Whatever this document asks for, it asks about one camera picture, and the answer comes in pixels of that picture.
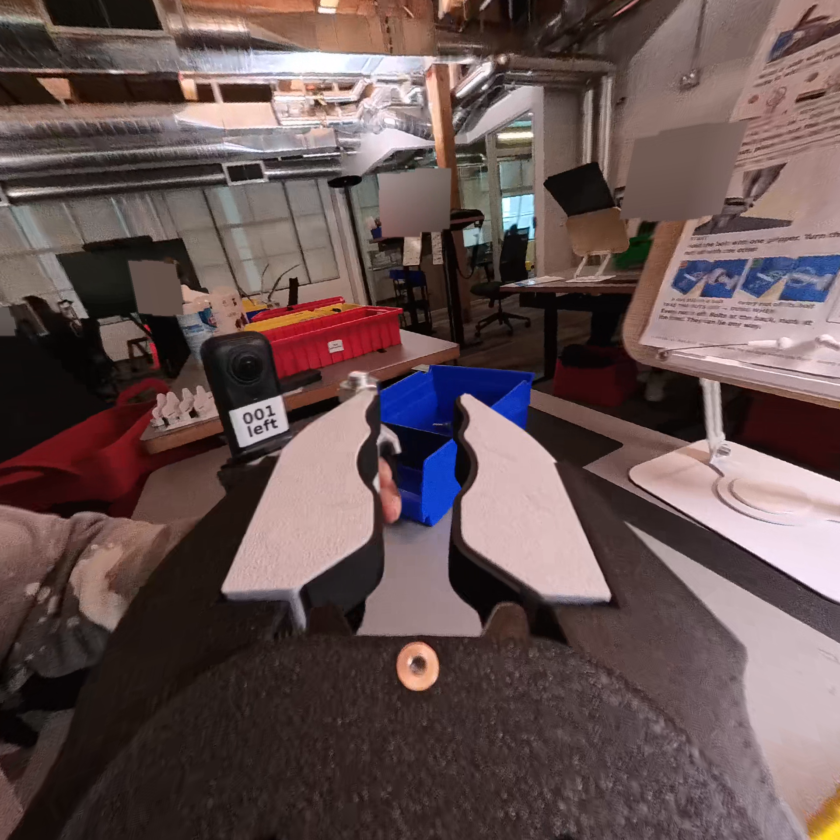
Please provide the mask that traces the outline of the person's left forearm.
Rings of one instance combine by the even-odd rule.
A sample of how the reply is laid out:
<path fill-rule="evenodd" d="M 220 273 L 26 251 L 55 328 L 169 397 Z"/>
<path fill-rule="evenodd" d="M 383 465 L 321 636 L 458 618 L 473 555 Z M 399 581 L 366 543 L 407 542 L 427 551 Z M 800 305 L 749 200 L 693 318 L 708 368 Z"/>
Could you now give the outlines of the person's left forearm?
<path fill-rule="evenodd" d="M 1 507 L 1 698 L 90 669 L 140 588 L 198 520 Z"/>

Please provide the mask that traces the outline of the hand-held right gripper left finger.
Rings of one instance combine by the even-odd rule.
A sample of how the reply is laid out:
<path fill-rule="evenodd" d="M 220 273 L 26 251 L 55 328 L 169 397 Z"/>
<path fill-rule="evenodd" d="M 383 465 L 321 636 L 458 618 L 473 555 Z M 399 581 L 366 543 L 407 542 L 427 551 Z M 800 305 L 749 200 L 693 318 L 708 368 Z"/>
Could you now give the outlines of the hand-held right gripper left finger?
<path fill-rule="evenodd" d="M 378 391 L 357 391 L 284 447 L 221 595 L 280 603 L 294 630 L 335 614 L 357 632 L 384 573 Z"/>

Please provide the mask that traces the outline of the red plastic crate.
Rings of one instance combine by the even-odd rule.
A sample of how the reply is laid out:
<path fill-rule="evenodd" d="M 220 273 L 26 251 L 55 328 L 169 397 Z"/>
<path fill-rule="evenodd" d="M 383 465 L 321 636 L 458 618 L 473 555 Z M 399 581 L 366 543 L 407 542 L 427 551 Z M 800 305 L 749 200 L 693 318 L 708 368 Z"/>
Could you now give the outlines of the red plastic crate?
<path fill-rule="evenodd" d="M 280 378 L 319 370 L 402 343 L 401 310 L 359 307 L 270 329 L 270 344 Z"/>

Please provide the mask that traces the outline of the red plastic tray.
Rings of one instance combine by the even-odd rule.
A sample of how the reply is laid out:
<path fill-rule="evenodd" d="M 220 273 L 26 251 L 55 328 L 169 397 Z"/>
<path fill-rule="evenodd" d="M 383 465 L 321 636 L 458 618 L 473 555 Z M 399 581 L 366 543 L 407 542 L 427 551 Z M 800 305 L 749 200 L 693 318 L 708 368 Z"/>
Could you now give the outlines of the red plastic tray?
<path fill-rule="evenodd" d="M 275 308 L 268 308 L 264 310 L 253 310 L 247 311 L 248 320 L 251 322 L 257 320 L 267 320 L 273 319 L 278 317 L 283 317 L 288 314 L 296 313 L 296 312 L 304 312 L 304 311 L 313 311 L 320 308 L 330 308 L 330 307 L 339 307 L 345 303 L 345 300 L 342 297 L 330 297 L 330 298 L 323 298 L 318 299 L 315 301 L 305 301 L 303 303 L 297 303 L 292 305 L 287 305 L 283 307 L 275 307 Z"/>

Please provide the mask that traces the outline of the white wipes canister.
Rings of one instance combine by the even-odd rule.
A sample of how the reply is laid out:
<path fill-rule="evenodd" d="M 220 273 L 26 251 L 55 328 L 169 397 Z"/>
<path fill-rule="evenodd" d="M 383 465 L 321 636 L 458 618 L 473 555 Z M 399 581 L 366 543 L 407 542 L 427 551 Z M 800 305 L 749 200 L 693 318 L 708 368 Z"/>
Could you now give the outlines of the white wipes canister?
<path fill-rule="evenodd" d="M 217 331 L 211 298 L 198 294 L 183 303 L 182 314 L 176 316 L 191 356 L 202 361 L 202 347 Z"/>

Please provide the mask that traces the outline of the red ottoman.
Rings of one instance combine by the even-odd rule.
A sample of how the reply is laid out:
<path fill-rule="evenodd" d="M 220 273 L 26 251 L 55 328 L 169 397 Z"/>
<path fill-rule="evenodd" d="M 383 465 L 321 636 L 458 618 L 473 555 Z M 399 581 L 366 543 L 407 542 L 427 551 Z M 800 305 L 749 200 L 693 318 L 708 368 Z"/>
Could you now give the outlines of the red ottoman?
<path fill-rule="evenodd" d="M 638 389 L 637 363 L 620 347 L 570 344 L 555 366 L 554 396 L 587 405 L 615 408 Z"/>

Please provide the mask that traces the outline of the black floor lamp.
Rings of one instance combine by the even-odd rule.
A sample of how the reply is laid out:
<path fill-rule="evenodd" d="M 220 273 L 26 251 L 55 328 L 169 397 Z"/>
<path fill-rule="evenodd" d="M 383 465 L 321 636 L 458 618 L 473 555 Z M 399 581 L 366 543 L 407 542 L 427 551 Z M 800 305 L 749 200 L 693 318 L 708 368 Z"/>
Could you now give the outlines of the black floor lamp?
<path fill-rule="evenodd" d="M 335 175 L 327 179 L 331 191 L 332 207 L 341 242 L 346 277 L 350 283 L 353 300 L 366 305 L 371 303 L 371 293 L 364 267 L 364 252 L 354 215 L 351 188 L 361 183 L 356 175 Z"/>

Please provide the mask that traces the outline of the small green bin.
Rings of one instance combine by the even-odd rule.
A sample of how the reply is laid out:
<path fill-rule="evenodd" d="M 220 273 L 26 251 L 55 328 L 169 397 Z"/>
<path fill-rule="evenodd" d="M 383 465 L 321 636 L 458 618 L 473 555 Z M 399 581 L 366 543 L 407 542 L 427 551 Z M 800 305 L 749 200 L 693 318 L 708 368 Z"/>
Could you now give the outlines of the small green bin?
<path fill-rule="evenodd" d="M 614 267 L 621 271 L 637 271 L 644 267 L 653 244 L 657 222 L 641 222 L 636 234 L 628 238 L 628 247 L 621 254 L 614 255 Z"/>

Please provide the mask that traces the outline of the red tote bag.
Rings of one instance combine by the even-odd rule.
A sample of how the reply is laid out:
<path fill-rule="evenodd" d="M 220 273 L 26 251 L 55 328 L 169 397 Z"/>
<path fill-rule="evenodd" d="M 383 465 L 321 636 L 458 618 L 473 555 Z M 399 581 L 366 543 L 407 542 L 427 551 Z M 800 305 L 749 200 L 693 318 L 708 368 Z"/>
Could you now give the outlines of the red tote bag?
<path fill-rule="evenodd" d="M 165 464 L 141 443 L 156 397 L 170 386 L 146 379 L 110 408 L 2 463 L 1 502 L 36 512 L 78 502 L 111 504 L 139 489 Z"/>

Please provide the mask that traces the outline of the storage shelf with blue bins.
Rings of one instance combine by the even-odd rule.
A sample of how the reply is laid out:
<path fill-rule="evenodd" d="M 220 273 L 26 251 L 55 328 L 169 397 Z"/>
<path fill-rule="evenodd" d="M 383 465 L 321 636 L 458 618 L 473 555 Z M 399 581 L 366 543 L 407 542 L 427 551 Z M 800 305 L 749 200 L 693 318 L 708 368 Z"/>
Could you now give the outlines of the storage shelf with blue bins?
<path fill-rule="evenodd" d="M 372 222 L 367 259 L 374 302 L 399 308 L 402 329 L 433 334 L 431 301 L 422 268 L 427 236 L 385 237 L 379 219 Z"/>

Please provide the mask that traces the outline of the black bin divider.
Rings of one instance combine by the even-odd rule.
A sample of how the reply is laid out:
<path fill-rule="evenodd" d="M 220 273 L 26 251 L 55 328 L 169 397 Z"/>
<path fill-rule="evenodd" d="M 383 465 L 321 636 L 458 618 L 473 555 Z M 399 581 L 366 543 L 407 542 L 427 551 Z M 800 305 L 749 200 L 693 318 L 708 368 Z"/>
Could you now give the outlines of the black bin divider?
<path fill-rule="evenodd" d="M 396 423 L 385 425 L 398 438 L 401 453 L 396 457 L 396 484 L 400 490 L 420 493 L 425 460 L 452 441 L 451 434 L 428 431 Z"/>

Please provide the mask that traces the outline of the rack of white printed parts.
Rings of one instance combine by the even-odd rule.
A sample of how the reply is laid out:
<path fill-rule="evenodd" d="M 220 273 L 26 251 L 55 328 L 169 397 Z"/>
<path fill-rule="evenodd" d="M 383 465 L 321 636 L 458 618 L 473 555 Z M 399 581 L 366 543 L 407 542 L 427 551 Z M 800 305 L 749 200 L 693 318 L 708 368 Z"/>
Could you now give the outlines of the rack of white printed parts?
<path fill-rule="evenodd" d="M 150 428 L 163 432 L 218 418 L 213 394 L 198 385 L 194 390 L 183 388 L 179 393 L 158 394 L 150 416 Z"/>

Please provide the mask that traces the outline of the black office chair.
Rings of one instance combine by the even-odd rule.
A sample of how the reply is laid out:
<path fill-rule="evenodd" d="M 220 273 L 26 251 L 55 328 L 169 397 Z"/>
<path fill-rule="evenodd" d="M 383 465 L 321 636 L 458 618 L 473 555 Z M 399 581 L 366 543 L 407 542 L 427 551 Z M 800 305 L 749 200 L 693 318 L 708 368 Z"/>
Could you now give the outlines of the black office chair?
<path fill-rule="evenodd" d="M 507 312 L 503 302 L 511 296 L 502 287 L 521 282 L 529 278 L 527 268 L 527 251 L 529 246 L 530 228 L 519 228 L 512 225 L 502 239 L 499 259 L 499 269 L 493 279 L 486 279 L 472 285 L 470 292 L 473 296 L 486 299 L 491 314 L 476 323 L 475 339 L 480 340 L 481 332 L 491 324 L 497 323 L 512 335 L 513 322 L 521 321 L 526 329 L 532 326 L 531 319 L 517 313 Z"/>

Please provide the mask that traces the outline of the blue plastic bin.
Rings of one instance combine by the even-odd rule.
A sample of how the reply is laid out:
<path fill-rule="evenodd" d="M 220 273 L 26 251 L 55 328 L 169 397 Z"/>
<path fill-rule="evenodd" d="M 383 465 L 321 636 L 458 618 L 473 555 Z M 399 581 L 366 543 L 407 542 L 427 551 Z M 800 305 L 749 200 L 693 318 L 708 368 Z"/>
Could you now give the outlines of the blue plastic bin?
<path fill-rule="evenodd" d="M 431 365 L 426 372 L 415 372 L 381 391 L 384 425 L 439 431 L 452 438 L 425 460 L 419 494 L 399 488 L 403 519 L 432 527 L 450 510 L 459 493 L 455 475 L 458 449 L 453 439 L 456 400 L 464 394 L 474 396 L 525 427 L 533 378 L 528 372 Z"/>

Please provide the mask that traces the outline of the yellow plastic bin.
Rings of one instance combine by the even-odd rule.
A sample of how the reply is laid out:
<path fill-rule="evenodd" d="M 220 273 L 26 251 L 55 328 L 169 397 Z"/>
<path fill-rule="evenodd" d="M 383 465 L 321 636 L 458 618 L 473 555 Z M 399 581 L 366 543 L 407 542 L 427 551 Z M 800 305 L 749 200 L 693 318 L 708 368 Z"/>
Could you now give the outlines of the yellow plastic bin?
<path fill-rule="evenodd" d="M 808 818 L 806 831 L 809 839 L 839 839 L 839 800 L 839 789 L 836 789 Z"/>

